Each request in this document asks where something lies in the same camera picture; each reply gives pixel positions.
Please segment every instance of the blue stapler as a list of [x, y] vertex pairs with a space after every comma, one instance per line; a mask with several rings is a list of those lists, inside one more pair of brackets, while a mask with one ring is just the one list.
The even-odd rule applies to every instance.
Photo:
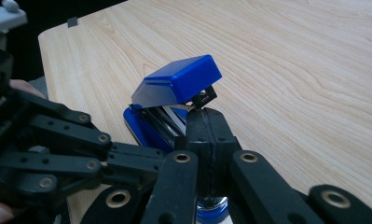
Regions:
[[[145, 77], [124, 112], [138, 144], [173, 151], [175, 139], [186, 135], [187, 112], [216, 97], [212, 85], [220, 78], [210, 55], [169, 63]], [[198, 199], [199, 223], [218, 223], [226, 216], [227, 198]]]

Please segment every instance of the screw hole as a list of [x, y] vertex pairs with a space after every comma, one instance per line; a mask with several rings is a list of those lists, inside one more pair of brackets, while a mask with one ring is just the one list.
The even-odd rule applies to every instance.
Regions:
[[96, 167], [98, 167], [98, 164], [95, 161], [89, 161], [87, 162], [87, 168], [90, 170], [94, 170]]
[[191, 157], [188, 156], [187, 154], [177, 154], [177, 155], [174, 155], [173, 158], [177, 162], [188, 162], [191, 160]]
[[52, 184], [54, 184], [54, 181], [51, 178], [48, 178], [48, 177], [42, 178], [39, 182], [40, 187], [43, 188], [43, 189], [47, 189], [47, 188], [51, 187]]
[[258, 157], [253, 155], [252, 153], [243, 153], [241, 154], [241, 159], [247, 162], [255, 162], [258, 160]]
[[88, 120], [87, 115], [80, 115], [78, 118], [79, 118], [81, 121], [86, 121], [86, 120]]
[[106, 142], [108, 140], [108, 137], [105, 134], [99, 135], [99, 141]]
[[323, 191], [322, 198], [337, 208], [349, 208], [351, 206], [351, 201], [348, 198], [333, 190]]
[[111, 208], [119, 208], [126, 205], [130, 199], [131, 195], [127, 190], [118, 189], [107, 196], [106, 204]]

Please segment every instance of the dark floor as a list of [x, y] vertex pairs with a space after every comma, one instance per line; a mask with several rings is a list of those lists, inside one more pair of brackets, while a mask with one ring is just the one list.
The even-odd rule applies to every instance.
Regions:
[[33, 80], [44, 75], [37, 37], [43, 31], [111, 7], [124, 0], [16, 0], [28, 23], [7, 34], [7, 51], [14, 56], [13, 78]]

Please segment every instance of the wooden table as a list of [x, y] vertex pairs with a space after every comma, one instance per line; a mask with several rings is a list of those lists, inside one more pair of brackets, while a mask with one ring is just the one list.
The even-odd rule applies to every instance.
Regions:
[[[122, 112], [141, 80], [211, 54], [208, 106], [294, 188], [344, 188], [372, 207], [372, 0], [130, 0], [39, 36], [52, 101], [135, 144]], [[78, 223], [96, 190], [70, 197]]]

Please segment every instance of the metal bolt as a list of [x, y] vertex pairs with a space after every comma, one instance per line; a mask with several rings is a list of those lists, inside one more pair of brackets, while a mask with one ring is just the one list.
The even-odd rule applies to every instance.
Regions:
[[39, 185], [43, 189], [47, 189], [51, 187], [51, 185], [54, 183], [54, 181], [49, 177], [44, 177], [40, 180]]
[[78, 117], [81, 121], [87, 121], [88, 120], [88, 116], [87, 115], [80, 115], [79, 117]]
[[108, 137], [107, 137], [107, 135], [105, 135], [105, 134], [101, 134], [101, 135], [99, 135], [99, 141], [101, 141], [101, 142], [107, 142], [107, 140], [109, 139]]
[[87, 168], [88, 169], [94, 170], [94, 169], [96, 169], [96, 167], [97, 167], [96, 161], [88, 161], [87, 162]]

